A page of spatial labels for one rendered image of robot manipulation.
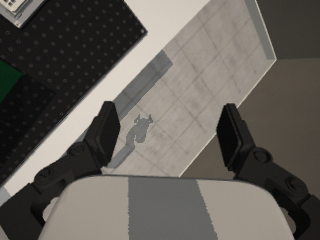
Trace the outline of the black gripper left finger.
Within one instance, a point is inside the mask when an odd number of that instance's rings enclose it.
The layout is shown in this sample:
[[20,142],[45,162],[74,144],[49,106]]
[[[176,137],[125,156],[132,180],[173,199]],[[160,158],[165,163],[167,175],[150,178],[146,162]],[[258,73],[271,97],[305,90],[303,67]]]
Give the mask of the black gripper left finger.
[[101,168],[111,162],[120,129],[115,103],[104,101],[83,141],[72,144],[67,155],[41,169],[32,183],[0,206],[0,226],[8,239],[38,240],[50,201],[71,181],[102,174]]

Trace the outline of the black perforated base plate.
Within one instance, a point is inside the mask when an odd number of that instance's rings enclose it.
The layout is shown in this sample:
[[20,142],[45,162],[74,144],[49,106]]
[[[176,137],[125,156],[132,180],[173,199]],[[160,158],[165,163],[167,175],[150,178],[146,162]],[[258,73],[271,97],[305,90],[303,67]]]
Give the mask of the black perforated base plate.
[[147,33],[124,0],[46,0],[21,29],[0,14],[0,60],[22,73],[0,103],[0,188]]

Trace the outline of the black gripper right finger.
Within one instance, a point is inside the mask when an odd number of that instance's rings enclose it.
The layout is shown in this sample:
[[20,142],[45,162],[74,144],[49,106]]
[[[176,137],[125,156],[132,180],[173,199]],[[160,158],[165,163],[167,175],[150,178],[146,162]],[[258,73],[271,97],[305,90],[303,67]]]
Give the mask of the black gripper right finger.
[[216,133],[233,179],[264,186],[295,222],[295,240],[320,240],[320,200],[308,193],[302,180],[274,163],[269,151],[256,147],[234,103],[223,106]]

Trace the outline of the green bin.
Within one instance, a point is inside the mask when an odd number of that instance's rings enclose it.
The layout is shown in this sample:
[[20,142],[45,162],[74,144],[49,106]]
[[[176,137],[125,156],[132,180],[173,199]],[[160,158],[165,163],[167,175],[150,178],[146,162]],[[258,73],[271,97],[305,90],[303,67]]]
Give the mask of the green bin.
[[22,73],[0,60],[0,103],[21,75]]

